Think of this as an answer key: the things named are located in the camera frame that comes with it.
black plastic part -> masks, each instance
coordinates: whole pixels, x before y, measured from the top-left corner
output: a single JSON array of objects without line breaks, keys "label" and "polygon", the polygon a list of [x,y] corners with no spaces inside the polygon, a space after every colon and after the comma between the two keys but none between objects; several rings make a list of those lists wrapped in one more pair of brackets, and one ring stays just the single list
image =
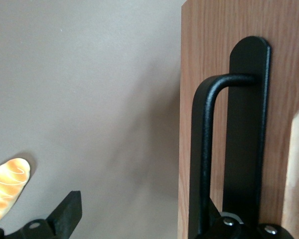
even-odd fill
[{"label": "black plastic part", "polygon": [[81,192],[72,191],[46,220],[33,220],[7,236],[0,228],[0,239],[69,239],[81,218]]},{"label": "black plastic part", "polygon": [[60,239],[68,239],[82,218],[80,191],[70,192],[60,205],[46,218]]},{"label": "black plastic part", "polygon": [[226,217],[218,218],[213,227],[204,234],[202,239],[238,239],[241,233],[241,225],[237,220],[231,219],[233,221],[233,225],[229,226],[224,223]]},{"label": "black plastic part", "polygon": [[212,225],[214,225],[216,220],[220,217],[220,213],[215,207],[213,201],[209,200],[209,226],[211,227]]},{"label": "black plastic part", "polygon": [[260,37],[240,41],[230,55],[231,74],[252,74],[250,87],[229,87],[223,211],[258,225],[265,145],[270,46]]},{"label": "black plastic part", "polygon": [[[268,233],[265,230],[266,226],[271,226],[277,230],[276,234]],[[260,224],[258,226],[258,232],[262,239],[294,239],[293,236],[284,228],[274,224]]]},{"label": "black plastic part", "polygon": [[[244,199],[246,201],[243,202],[243,209],[246,211],[243,212],[242,219],[246,220],[248,225],[258,220],[269,60],[270,47],[264,39],[254,36],[244,38],[231,53],[230,74],[204,80],[195,93],[191,129],[189,239],[204,235],[211,225],[209,194],[213,112],[218,93],[226,87],[229,87],[228,117],[233,117],[228,119],[226,148],[233,149],[226,150],[226,157],[229,159],[227,161],[226,158],[225,166],[224,210],[241,216],[239,207]],[[229,164],[237,166],[235,171],[229,169]],[[244,172],[233,175],[239,170],[252,176],[245,180]],[[251,187],[251,190],[244,196],[240,187],[243,190]]]}]

door handle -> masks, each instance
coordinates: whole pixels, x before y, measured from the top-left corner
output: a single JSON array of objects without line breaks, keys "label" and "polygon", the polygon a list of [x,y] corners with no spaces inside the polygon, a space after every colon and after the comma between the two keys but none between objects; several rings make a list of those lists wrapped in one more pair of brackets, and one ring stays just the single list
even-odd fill
[{"label": "door handle", "polygon": [[[191,128],[189,239],[202,238],[213,231],[213,227],[219,229],[220,214],[209,198],[213,112],[218,93],[226,87],[229,89],[223,211],[241,219],[243,226],[236,225],[238,231],[248,229],[256,233],[265,229],[258,225],[258,219],[270,57],[271,48],[266,40],[246,37],[230,54],[229,74],[207,78],[195,93]],[[237,223],[231,218],[223,220]],[[276,225],[275,228],[280,234],[286,231]]]}]

